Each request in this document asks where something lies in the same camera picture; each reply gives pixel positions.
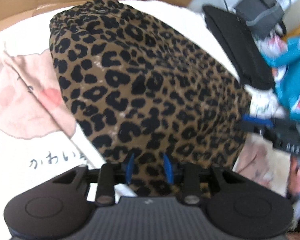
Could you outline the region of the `person's hand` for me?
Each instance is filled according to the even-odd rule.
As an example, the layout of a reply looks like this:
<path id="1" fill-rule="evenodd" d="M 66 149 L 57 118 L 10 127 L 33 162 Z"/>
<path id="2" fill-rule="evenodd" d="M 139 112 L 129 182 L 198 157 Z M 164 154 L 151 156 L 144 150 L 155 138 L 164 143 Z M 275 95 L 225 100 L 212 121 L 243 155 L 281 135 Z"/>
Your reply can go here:
<path id="1" fill-rule="evenodd" d="M 296 202 L 300 195 L 300 166 L 295 156 L 290 156 L 290 170 L 287 180 L 287 198 L 291 202 Z"/>

